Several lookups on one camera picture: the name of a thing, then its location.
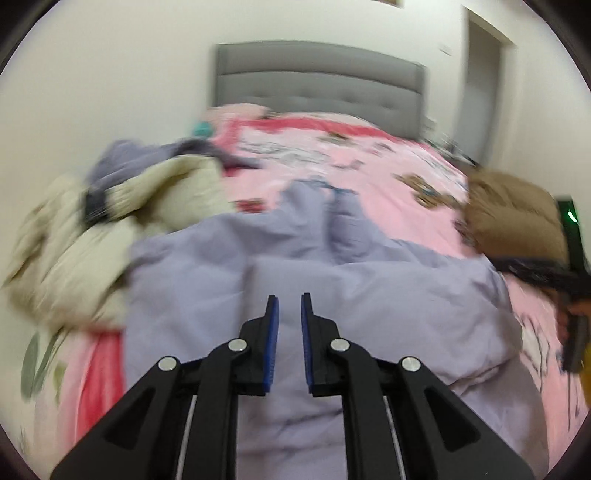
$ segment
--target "silver screw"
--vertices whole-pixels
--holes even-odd
[[[177,368],[177,361],[171,356],[165,356],[160,359],[160,362],[158,362],[158,368],[163,372],[170,372]]]
[[[421,362],[413,356],[408,356],[402,360],[402,368],[408,372],[416,372],[421,368]]]
[[[335,352],[346,352],[351,347],[351,344],[344,338],[335,338],[331,343],[330,347]]]
[[[246,343],[246,341],[242,340],[241,338],[235,338],[234,340],[230,340],[230,342],[228,343],[228,348],[232,352],[243,352],[244,350],[246,350],[247,346],[248,343]]]

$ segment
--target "pink blanket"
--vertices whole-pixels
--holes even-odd
[[[393,176],[418,174],[440,193],[464,201],[464,175],[425,145],[391,137],[377,128],[310,118],[230,119],[215,142],[232,153],[261,158],[265,165],[263,170],[244,170],[225,178],[230,200],[263,199],[272,207],[290,181],[315,177],[356,191],[368,216],[390,237],[456,257],[474,254],[453,226],[453,210],[426,209],[415,201],[414,191]],[[522,360],[544,402],[552,467],[574,438],[587,407],[578,379],[560,371],[551,303],[513,278],[506,281],[516,321],[524,327]],[[105,337],[97,342],[82,379],[76,437],[117,401],[124,384],[120,340]]]

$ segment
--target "triangular cutout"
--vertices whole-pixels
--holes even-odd
[[[443,398],[435,388],[425,390],[437,428],[448,452],[455,452],[480,439],[478,430]]]
[[[143,392],[121,418],[109,428],[105,440],[126,450],[133,450],[138,442],[139,432],[155,393],[155,388],[149,388]]]

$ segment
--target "hand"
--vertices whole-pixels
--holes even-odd
[[[556,314],[556,331],[560,343],[565,344],[569,339],[569,315],[585,315],[591,319],[591,300],[582,300],[566,307],[565,310],[558,310]]]

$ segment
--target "bed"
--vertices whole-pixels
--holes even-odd
[[[356,191],[369,218],[392,238],[454,257],[475,254],[462,244],[453,210],[425,209],[413,191],[392,176],[418,174],[458,201],[466,198],[465,176],[419,143],[426,91],[423,66],[357,48],[297,41],[219,45],[216,60],[213,106],[254,103],[277,113],[302,112],[224,122],[215,136],[219,146],[265,162],[262,170],[224,179],[230,200],[262,199],[270,209],[290,181],[322,178]],[[306,112],[352,115],[370,125],[333,122]],[[355,138],[358,151],[352,154],[333,138],[318,142],[319,132]],[[272,153],[261,148],[270,144],[280,148]],[[514,278],[506,278],[506,283],[515,321],[523,328],[521,359],[544,403],[552,468],[577,434],[587,408],[578,380],[560,370],[552,305]],[[59,459],[125,391],[123,348],[122,336],[113,333],[50,334],[40,329],[31,338],[22,353],[22,370],[14,378],[21,398],[12,395],[16,413],[5,427],[41,479],[48,478]]]

